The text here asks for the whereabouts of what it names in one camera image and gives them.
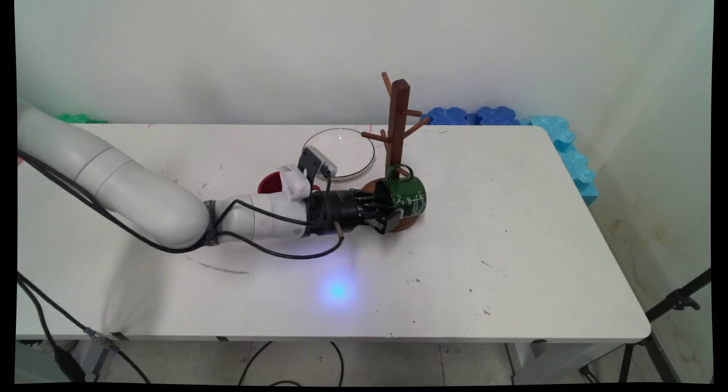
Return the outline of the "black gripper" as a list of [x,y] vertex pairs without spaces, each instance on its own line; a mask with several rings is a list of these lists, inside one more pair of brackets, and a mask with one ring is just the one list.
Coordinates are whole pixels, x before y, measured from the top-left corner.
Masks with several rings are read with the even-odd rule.
[[327,202],[323,191],[314,191],[306,199],[306,209],[308,222],[316,222],[321,213],[324,215],[319,224],[306,228],[307,236],[336,234],[335,222],[343,232],[368,224],[379,234],[387,234],[399,226],[403,217],[403,211],[394,208],[389,196],[361,189],[330,191]]

